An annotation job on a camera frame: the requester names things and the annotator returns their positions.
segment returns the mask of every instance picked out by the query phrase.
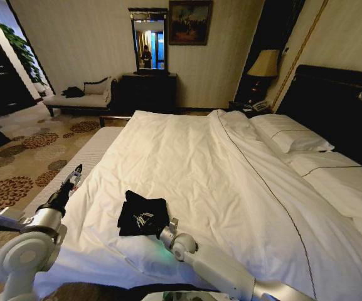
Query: patterned carpet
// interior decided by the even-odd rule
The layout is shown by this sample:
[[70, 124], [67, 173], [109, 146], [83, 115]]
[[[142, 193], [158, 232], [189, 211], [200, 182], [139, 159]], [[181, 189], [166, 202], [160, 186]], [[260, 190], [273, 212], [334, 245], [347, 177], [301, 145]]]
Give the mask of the patterned carpet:
[[[126, 121], [108, 121], [106, 125], [123, 127]], [[55, 110], [55, 117], [51, 118], [42, 103], [0, 117], [0, 131], [12, 140], [0, 147], [0, 210], [6, 206], [24, 209], [99, 128], [97, 116], [68, 115]], [[0, 232], [0, 248], [16, 235]], [[145, 294], [103, 285], [69, 283], [44, 300], [136, 301]]]

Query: wallpaper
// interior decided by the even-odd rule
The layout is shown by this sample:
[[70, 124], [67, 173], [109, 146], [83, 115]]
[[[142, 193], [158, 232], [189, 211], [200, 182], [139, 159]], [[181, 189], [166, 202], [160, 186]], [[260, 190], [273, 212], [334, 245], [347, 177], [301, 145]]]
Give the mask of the wallpaper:
[[301, 65], [325, 66], [362, 71], [362, 0], [329, 0], [299, 60], [282, 88], [282, 82], [309, 31], [323, 1], [306, 0], [282, 58], [279, 77], [269, 88], [266, 100], [273, 103], [278, 93], [278, 107]]
[[[136, 70], [128, 7], [168, 0], [11, 0], [58, 94]], [[233, 100], [263, 0], [215, 0], [206, 46], [168, 46], [180, 107], [227, 108]]]

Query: wooden mirror frame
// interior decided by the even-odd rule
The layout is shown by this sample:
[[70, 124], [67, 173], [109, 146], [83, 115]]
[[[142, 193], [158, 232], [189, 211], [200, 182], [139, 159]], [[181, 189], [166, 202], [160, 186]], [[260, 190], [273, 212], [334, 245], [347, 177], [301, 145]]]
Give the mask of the wooden mirror frame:
[[[168, 75], [168, 31], [167, 31], [167, 16], [168, 9], [166, 8], [128, 8], [130, 12], [130, 23], [132, 23], [132, 36], [133, 36], [133, 45], [135, 51], [135, 60], [136, 60], [136, 74], [157, 74], [157, 75]], [[137, 44], [136, 44], [136, 36], [135, 36], [135, 24], [133, 15], [135, 13], [153, 13], [153, 14], [161, 14], [164, 17], [164, 69], [144, 69], [140, 68], [139, 65], [139, 54], [137, 52]]]

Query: chaise lounge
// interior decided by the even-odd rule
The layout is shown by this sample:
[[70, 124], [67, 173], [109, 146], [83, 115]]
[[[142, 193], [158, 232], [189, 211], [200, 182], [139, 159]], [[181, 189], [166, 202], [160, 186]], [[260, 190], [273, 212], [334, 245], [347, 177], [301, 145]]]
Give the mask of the chaise lounge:
[[63, 95], [54, 95], [44, 99], [43, 103], [52, 117], [54, 116], [53, 108], [107, 113], [111, 111], [116, 88], [117, 80], [107, 77], [99, 82], [85, 82], [84, 96], [66, 98]]

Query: potted plant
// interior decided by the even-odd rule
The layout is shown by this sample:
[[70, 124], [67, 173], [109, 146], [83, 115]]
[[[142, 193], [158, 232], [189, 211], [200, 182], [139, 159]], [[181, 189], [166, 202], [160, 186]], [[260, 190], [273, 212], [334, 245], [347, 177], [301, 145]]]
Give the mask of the potted plant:
[[34, 56], [30, 52], [28, 42], [17, 36], [14, 30], [5, 24], [0, 23], [0, 27], [3, 30], [5, 37], [8, 39], [13, 50], [22, 63], [23, 68], [31, 79], [31, 82], [35, 86], [38, 93], [41, 95], [45, 93], [45, 83], [41, 80], [40, 70], [35, 66]]

